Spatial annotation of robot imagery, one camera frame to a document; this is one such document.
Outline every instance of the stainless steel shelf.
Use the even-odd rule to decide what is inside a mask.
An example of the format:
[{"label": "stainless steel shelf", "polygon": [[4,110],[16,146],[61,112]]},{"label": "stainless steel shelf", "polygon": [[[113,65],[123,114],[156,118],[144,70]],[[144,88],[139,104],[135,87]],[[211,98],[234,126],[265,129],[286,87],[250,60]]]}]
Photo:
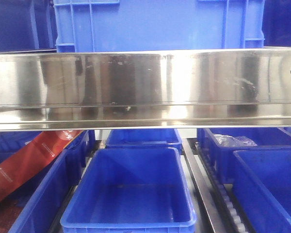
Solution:
[{"label": "stainless steel shelf", "polygon": [[291,48],[0,54],[0,131],[291,125]]}]

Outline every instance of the plastic bag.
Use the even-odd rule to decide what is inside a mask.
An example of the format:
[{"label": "plastic bag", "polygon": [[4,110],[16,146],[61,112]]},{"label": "plastic bag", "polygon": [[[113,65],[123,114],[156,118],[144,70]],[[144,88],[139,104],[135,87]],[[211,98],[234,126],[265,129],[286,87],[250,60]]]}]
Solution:
[{"label": "plastic bag", "polygon": [[233,137],[230,135],[215,134],[215,139],[223,147],[255,147],[257,144],[246,136]]}]

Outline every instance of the metal frame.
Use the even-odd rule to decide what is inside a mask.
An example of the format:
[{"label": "metal frame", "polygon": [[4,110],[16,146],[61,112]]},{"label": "metal frame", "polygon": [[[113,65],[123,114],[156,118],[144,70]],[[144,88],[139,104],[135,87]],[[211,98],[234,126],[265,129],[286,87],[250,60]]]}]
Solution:
[{"label": "metal frame", "polygon": [[0,130],[291,125],[291,49],[0,54]]}]

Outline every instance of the reflective metal surface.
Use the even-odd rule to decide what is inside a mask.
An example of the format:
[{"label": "reflective metal surface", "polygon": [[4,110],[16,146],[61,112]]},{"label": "reflective metal surface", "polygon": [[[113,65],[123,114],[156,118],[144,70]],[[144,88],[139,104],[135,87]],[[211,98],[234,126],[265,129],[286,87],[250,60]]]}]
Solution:
[{"label": "reflective metal surface", "polygon": [[291,125],[291,48],[0,54],[0,130]]}]

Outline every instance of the red bag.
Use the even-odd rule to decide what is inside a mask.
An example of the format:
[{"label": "red bag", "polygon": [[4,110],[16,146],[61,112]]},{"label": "red bag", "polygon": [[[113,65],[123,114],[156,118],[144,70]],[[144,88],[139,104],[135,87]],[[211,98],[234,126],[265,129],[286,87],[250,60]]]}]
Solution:
[{"label": "red bag", "polygon": [[0,164],[0,201],[50,164],[82,131],[45,131]]}]

